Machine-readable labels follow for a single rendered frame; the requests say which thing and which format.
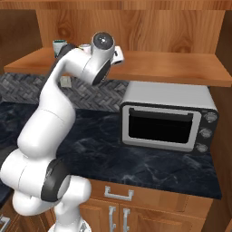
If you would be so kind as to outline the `silver toaster oven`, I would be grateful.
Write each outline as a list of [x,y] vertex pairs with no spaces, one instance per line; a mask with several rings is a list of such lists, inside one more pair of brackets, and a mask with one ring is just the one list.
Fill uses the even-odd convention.
[[[130,82],[120,106],[121,138],[122,108],[126,105],[199,111],[201,114],[201,120],[198,126],[198,133],[194,148],[193,151],[186,153],[203,155],[210,151],[211,141],[218,125],[219,114],[207,86],[161,82]],[[205,119],[205,115],[208,112],[214,112],[217,115],[217,118],[212,122],[208,122]],[[209,138],[204,138],[200,134],[200,131],[205,128],[212,131],[212,135]],[[205,153],[199,152],[196,148],[198,144],[206,145],[208,147],[208,151]]]

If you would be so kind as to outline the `wooden drawer front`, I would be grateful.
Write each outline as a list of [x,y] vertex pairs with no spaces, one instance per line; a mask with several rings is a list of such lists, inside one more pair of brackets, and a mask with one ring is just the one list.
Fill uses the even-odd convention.
[[213,202],[212,198],[203,198],[152,188],[142,188],[107,181],[91,179],[92,197],[118,200],[129,205],[160,209],[183,215],[206,218]]

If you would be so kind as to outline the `grey toaster oven knob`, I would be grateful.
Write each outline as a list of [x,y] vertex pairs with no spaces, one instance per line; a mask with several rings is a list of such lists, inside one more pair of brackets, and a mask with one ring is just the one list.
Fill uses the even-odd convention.
[[196,148],[197,148],[197,150],[198,150],[199,152],[201,152],[201,153],[205,153],[205,152],[208,151],[208,147],[207,147],[206,145],[204,145],[204,144],[198,144],[198,145],[196,146]]
[[205,115],[205,119],[206,119],[208,122],[212,122],[212,121],[214,121],[216,118],[217,118],[217,115],[216,115],[214,112],[208,112],[208,113]]
[[204,138],[209,138],[212,135],[212,131],[210,129],[202,129],[200,131],[200,134],[204,137]]

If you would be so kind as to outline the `toaster oven glass door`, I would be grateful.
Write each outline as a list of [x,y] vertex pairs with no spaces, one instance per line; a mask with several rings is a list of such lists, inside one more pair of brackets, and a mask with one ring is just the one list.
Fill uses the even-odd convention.
[[132,146],[190,152],[200,120],[199,111],[126,105],[121,139]]

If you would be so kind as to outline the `white wall outlet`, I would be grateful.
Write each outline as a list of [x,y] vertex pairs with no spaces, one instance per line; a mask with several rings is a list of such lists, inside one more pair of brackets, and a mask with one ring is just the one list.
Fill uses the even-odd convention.
[[72,87],[72,81],[70,76],[62,76],[60,79],[61,86],[63,88],[71,88]]

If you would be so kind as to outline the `open wooden wall cabinet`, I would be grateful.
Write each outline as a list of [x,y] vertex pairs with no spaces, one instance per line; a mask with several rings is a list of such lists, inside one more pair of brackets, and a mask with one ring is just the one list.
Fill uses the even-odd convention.
[[33,12],[41,37],[38,47],[7,63],[8,73],[44,74],[54,39],[87,44],[106,31],[125,57],[112,79],[232,86],[216,55],[232,0],[0,0],[0,9]]

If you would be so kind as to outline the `white mug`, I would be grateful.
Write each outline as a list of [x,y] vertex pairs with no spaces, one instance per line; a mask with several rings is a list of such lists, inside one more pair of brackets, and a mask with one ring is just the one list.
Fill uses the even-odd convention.
[[91,52],[91,46],[88,43],[81,44],[79,48],[82,49],[86,53]]

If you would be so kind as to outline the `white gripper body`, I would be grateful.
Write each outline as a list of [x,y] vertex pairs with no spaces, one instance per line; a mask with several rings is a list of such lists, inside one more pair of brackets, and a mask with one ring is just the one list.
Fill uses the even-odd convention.
[[123,63],[123,62],[124,62],[124,55],[123,55],[122,49],[119,46],[116,46],[113,59],[112,59],[112,64],[116,65],[116,64]]

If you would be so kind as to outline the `grey mug with teal rim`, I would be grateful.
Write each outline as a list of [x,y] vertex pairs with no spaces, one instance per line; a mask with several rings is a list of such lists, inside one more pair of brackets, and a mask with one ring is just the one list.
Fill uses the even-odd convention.
[[62,47],[67,44],[66,40],[53,40],[54,57],[57,57]]

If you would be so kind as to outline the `wooden cupboard door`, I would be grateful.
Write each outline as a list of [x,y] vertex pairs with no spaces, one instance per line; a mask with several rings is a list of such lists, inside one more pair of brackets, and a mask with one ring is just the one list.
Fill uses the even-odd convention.
[[109,206],[116,207],[116,212],[113,213],[113,222],[116,224],[114,232],[120,232],[119,205],[117,203],[90,198],[80,205],[82,218],[89,224],[92,232],[110,232]]
[[121,204],[121,232],[123,232],[123,209],[130,209],[129,232],[199,232],[196,219],[175,213],[130,207]]

